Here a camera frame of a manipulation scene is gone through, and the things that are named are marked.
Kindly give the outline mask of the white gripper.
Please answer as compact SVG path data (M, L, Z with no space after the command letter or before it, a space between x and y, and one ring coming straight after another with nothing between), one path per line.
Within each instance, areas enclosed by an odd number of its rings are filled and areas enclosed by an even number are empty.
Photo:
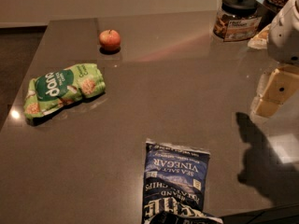
M299 90L299 0L288 0L272 20L268 33L268 54L279 63L261 75L252 113L272 117Z

